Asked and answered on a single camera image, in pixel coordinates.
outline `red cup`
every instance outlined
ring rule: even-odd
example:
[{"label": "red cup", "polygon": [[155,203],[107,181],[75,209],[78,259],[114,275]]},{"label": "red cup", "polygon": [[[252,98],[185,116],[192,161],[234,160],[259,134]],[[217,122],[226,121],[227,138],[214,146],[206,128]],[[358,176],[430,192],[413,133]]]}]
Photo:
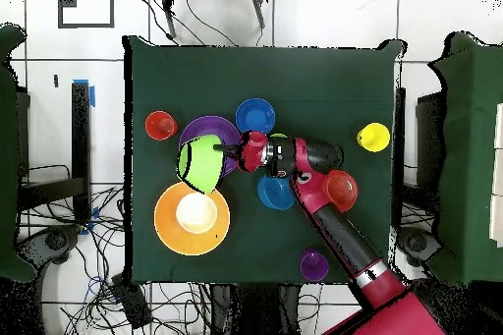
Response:
[{"label": "red cup", "polygon": [[154,111],[146,117],[146,133],[154,140],[166,140],[177,133],[177,122],[164,111]]},{"label": "red cup", "polygon": [[331,170],[323,180],[323,191],[341,212],[346,212],[357,201],[357,181],[342,170]]}]

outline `white floor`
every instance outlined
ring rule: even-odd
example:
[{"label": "white floor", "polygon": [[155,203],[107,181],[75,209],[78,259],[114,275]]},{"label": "white floor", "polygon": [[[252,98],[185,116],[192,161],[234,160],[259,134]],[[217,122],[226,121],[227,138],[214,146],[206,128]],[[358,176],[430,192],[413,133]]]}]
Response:
[{"label": "white floor", "polygon": [[[57,0],[0,0],[0,24],[13,23],[28,34],[26,43],[12,53],[12,66],[20,85],[31,95],[29,110],[30,166],[66,164],[71,166],[71,101],[70,83],[87,79],[95,86],[95,107],[91,108],[92,191],[120,187],[123,182],[124,83],[123,34],[141,35],[156,44],[169,40],[157,22],[167,30],[166,19],[159,7],[150,2],[154,14],[140,0],[114,0],[114,28],[58,29]],[[258,46],[340,46],[377,47],[383,40],[401,38],[408,44],[403,58],[401,85],[407,89],[405,163],[417,164],[415,106],[419,96],[440,90],[440,81],[426,63],[440,57],[444,39],[452,31],[468,30],[486,43],[503,40],[501,0],[269,0],[262,12],[265,29]],[[241,46],[256,46],[261,31],[252,0],[189,0],[193,11],[206,23],[223,31]],[[78,0],[75,9],[64,9],[67,23],[107,23],[109,0]],[[230,45],[218,32],[200,23],[189,11],[186,0],[175,0],[176,17],[205,44]],[[175,21],[176,40],[180,44],[199,41]],[[399,63],[396,73],[399,75]],[[54,76],[59,85],[55,87]],[[32,181],[63,178],[64,170],[33,171]],[[405,170],[405,179],[414,182],[414,169]],[[107,215],[120,218],[114,206]],[[30,224],[39,219],[30,218]],[[112,241],[120,246],[120,233]],[[96,251],[89,236],[80,236],[78,247],[86,265],[95,274]],[[106,255],[111,274],[124,265],[123,248],[109,247]],[[408,275],[418,277],[402,255],[397,264]],[[62,335],[68,324],[67,312],[75,313],[88,289],[83,259],[76,251],[63,265],[51,265],[43,290],[43,313],[48,335]],[[169,298],[186,292],[187,284],[159,284],[146,287],[146,297],[161,320],[184,317],[184,304],[189,294],[180,295],[173,305]],[[306,285],[302,294],[314,295],[322,303],[319,312],[313,297],[301,298],[300,318],[303,335],[319,335],[359,309],[345,286]],[[187,319],[195,319],[189,307]],[[145,330],[152,335],[153,329]],[[190,326],[192,335],[202,334],[202,323]],[[118,329],[118,335],[132,335],[131,328]],[[143,335],[137,330],[134,335]],[[96,331],[92,335],[111,335]],[[174,335],[161,327],[155,335]]]}]

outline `orange plate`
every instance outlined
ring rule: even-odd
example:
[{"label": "orange plate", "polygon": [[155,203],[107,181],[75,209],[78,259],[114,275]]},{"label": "orange plate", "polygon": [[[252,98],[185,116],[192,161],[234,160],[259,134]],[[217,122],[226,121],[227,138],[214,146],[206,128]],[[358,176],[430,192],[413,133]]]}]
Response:
[{"label": "orange plate", "polygon": [[229,206],[217,190],[208,194],[214,200],[218,211],[213,227],[200,234],[193,234],[182,228],[175,215],[177,206],[185,195],[194,192],[185,182],[175,184],[162,194],[153,212],[155,231],[159,239],[166,247],[183,255],[200,255],[212,251],[222,243],[229,230]]}]

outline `white cup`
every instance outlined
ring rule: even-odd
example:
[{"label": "white cup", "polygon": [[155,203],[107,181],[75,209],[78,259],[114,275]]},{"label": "white cup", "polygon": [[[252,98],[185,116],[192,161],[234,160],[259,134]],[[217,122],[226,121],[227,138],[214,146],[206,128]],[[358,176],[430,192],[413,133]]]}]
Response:
[{"label": "white cup", "polygon": [[208,195],[192,193],[185,195],[177,206],[178,223],[186,231],[201,234],[215,224],[217,208]]}]

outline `yellow cup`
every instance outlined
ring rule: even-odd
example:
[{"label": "yellow cup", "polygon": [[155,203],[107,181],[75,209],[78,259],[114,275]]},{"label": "yellow cup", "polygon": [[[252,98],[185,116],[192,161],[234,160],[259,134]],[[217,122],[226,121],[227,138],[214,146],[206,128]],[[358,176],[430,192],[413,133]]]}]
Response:
[{"label": "yellow cup", "polygon": [[358,144],[368,151],[381,151],[390,141],[389,130],[380,123],[370,123],[357,134]]}]

